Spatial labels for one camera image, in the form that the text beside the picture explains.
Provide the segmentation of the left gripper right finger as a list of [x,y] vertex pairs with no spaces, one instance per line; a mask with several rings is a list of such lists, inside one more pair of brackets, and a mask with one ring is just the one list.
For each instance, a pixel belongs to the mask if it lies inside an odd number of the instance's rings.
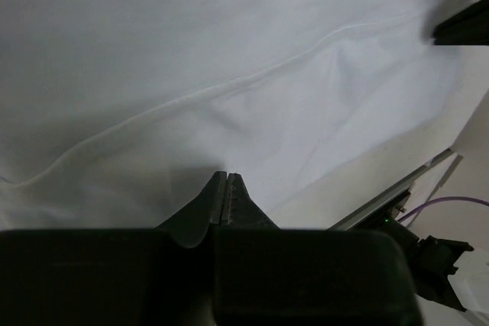
[[399,246],[376,231],[213,231],[218,325],[421,325]]

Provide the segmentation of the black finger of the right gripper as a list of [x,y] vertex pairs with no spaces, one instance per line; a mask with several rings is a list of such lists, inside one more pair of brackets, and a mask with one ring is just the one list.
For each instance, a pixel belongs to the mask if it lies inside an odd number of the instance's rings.
[[435,45],[487,46],[489,0],[480,0],[438,24],[432,32]]

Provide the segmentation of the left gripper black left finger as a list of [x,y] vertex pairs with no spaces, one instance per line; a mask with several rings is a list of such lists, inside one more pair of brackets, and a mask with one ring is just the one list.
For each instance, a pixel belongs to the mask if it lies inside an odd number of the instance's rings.
[[224,172],[156,228],[1,234],[3,325],[176,325],[212,288]]

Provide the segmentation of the white skirt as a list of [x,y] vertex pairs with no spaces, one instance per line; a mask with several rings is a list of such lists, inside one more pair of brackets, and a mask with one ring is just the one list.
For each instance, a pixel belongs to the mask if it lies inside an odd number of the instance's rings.
[[218,170],[275,208],[439,115],[470,0],[1,0],[1,227],[153,227]]

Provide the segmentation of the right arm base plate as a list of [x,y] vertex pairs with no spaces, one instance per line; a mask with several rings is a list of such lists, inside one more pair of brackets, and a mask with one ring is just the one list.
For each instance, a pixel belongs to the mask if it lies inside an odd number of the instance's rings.
[[458,311],[467,310],[450,285],[449,277],[458,271],[456,260],[463,253],[473,251],[470,244],[433,236],[421,239],[396,218],[386,215],[355,229],[379,231],[394,239],[406,257],[417,295]]

